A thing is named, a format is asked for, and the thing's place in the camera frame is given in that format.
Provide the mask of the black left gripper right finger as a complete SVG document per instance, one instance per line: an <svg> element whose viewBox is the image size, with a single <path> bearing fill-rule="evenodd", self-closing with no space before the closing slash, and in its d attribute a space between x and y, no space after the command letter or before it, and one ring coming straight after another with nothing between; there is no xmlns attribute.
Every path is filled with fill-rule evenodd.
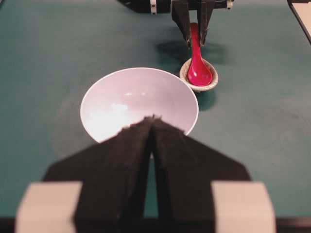
<svg viewBox="0 0 311 233"><path fill-rule="evenodd" d="M267 189L243 164L159 118L152 138L159 219L166 232L276 232Z"/></svg>

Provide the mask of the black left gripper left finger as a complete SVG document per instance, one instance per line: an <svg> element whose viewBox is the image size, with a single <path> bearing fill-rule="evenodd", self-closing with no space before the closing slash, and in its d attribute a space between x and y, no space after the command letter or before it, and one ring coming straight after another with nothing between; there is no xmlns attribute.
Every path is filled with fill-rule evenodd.
<svg viewBox="0 0 311 233"><path fill-rule="evenodd" d="M17 233L118 233L144 211L153 118L50 165L28 186Z"/></svg>

